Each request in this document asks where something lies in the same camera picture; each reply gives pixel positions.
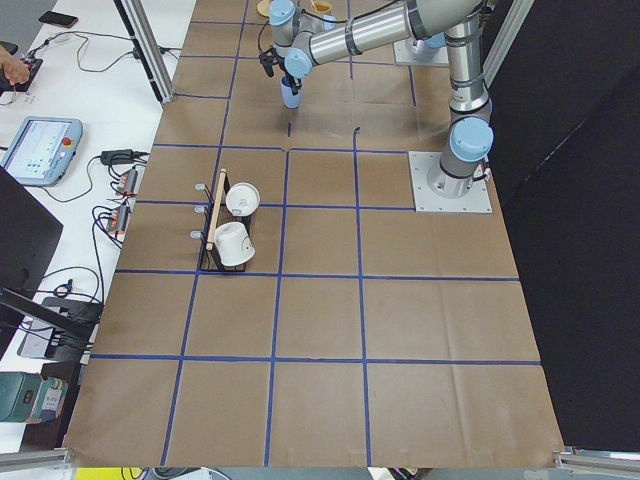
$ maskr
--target white desk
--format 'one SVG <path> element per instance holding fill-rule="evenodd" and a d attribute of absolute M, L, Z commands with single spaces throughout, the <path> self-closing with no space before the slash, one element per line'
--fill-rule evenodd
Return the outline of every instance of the white desk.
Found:
<path fill-rule="evenodd" d="M 143 3 L 158 44 L 180 48 L 195 0 L 146 0 Z M 80 19 L 73 30 L 127 36 L 110 0 L 59 0 L 55 9 Z M 62 28 L 44 25 L 32 48 L 62 31 Z M 81 38 L 69 35 L 67 40 L 52 43 L 39 52 L 37 57 L 44 59 L 44 63 L 30 92 L 19 93 L 14 103 L 0 107 L 1 145 L 11 143 L 22 120 L 28 115 L 82 120 L 84 135 L 76 157 L 65 177 L 58 185 L 50 188 L 50 192 L 61 199 L 77 195 L 88 187 L 85 173 L 87 162 L 102 150 L 131 148 L 150 151 L 162 114 L 162 107 L 156 101 L 139 61 L 129 56 L 105 73 L 83 72 L 76 65 L 76 51 L 81 43 Z M 131 42 L 125 40 L 91 37 L 81 62 L 85 68 L 103 68 L 131 49 Z M 163 58 L 173 76 L 177 60 L 168 54 Z M 10 96 L 11 93 L 4 93 L 0 101 L 7 102 Z M 94 182 L 91 193 L 66 204 L 53 201 L 39 189 L 29 189 L 64 225 L 49 271 L 72 265 L 82 265 L 97 271 L 91 239 L 91 209 L 95 205 L 116 204 L 106 202 L 114 194 L 109 186 L 111 178 L 107 169 L 99 161 L 93 162 L 91 176 Z M 101 233 L 97 235 L 97 241 L 105 277 L 105 291 L 108 291 L 119 250 Z M 72 270 L 48 278 L 43 282 L 42 288 L 54 288 L 68 278 L 74 279 L 77 291 L 93 293 L 95 280 L 89 272 L 82 270 Z M 35 300 L 40 301 L 45 296 L 47 295 L 38 294 Z M 40 371 L 42 360 L 17 356 L 16 352 L 24 335 L 16 332 L 7 353 L 0 361 L 0 370 Z M 18 451 L 23 430 L 24 425 L 21 424 L 0 424 L 0 453 Z"/>

